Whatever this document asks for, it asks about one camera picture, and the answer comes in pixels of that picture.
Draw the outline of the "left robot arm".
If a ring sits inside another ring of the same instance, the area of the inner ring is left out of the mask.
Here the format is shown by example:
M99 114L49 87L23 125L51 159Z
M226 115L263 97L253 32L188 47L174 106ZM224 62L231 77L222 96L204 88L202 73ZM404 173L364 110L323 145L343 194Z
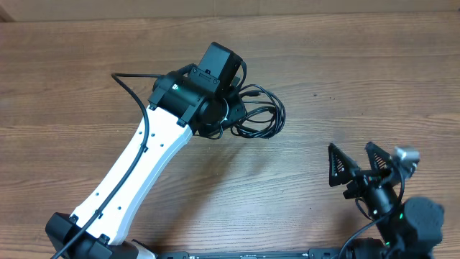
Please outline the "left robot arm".
M154 75L152 94L136 133L105 178L71 214L54 213L45 231L55 258L156 258L126 240L146 195L170 160L194 134L217 139L245 113L236 77L247 68L227 47L212 42L200 63Z

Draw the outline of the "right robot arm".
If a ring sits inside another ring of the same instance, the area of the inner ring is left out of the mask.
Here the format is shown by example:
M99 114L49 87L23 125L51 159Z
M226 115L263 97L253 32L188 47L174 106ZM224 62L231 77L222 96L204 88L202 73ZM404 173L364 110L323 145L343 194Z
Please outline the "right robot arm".
M405 184L416 172L420 153L396 147L388 153L365 146L370 167L361 169L338 146L328 146L329 185L345 185L369 223L339 249L336 258L432 258L443 239L444 208L424 196L404 199Z

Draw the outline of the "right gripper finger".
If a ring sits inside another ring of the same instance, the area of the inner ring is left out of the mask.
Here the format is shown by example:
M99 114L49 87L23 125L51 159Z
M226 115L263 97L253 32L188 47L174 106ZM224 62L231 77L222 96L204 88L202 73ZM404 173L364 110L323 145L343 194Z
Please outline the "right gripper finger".
M333 143L328 146L328 161L330 187L347 184L360 171L357 163Z
M391 155L373 142L365 146L371 170L371 176L389 176L391 174Z

